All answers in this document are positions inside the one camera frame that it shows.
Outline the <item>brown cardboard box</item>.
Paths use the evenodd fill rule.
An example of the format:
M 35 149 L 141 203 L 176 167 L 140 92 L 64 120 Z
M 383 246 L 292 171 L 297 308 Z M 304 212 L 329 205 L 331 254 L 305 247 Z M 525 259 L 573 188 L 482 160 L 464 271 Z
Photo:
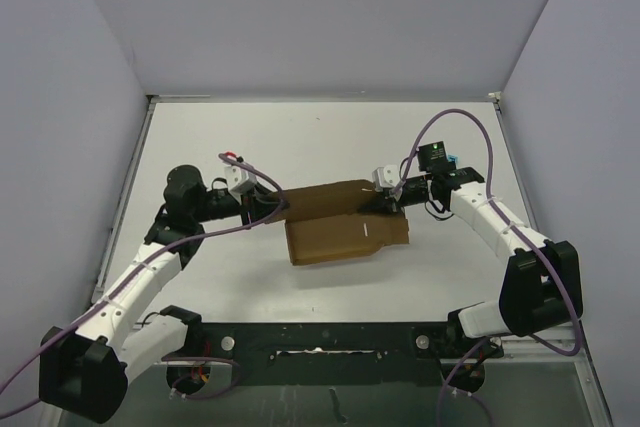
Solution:
M 403 212 L 361 213 L 378 197 L 368 180 L 349 180 L 290 189 L 288 207 L 272 221 L 283 222 L 294 266 L 367 257 L 384 247 L 409 243 Z

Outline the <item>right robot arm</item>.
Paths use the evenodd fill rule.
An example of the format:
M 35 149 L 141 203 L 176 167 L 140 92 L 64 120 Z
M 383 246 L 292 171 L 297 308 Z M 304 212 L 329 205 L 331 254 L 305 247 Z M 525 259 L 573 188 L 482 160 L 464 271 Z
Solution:
M 472 167 L 459 168 L 441 142 L 417 150 L 420 173 L 403 179 L 389 164 L 372 173 L 372 200 L 360 207 L 370 214 L 400 214 L 409 206 L 432 206 L 441 217 L 463 220 L 505 264 L 494 301 L 453 312 L 444 332 L 446 347 L 469 354 L 481 337 L 531 336 L 583 313 L 579 256 L 567 242 L 554 242 L 529 227 L 503 202 L 491 196 L 485 178 Z

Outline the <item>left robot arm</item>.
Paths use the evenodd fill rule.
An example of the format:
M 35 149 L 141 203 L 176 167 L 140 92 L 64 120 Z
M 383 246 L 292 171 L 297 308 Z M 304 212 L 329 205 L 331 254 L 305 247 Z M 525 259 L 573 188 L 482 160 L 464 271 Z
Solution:
M 40 401 L 104 423 L 145 370 L 173 353 L 190 358 L 201 350 L 199 315 L 168 312 L 140 331 L 134 327 L 210 238 L 205 223 L 239 216 L 236 229 L 249 230 L 286 207 L 284 191 L 273 179 L 239 157 L 220 158 L 221 189 L 207 187 L 192 165 L 168 173 L 164 202 L 130 265 L 71 325 L 45 334 L 38 352 Z

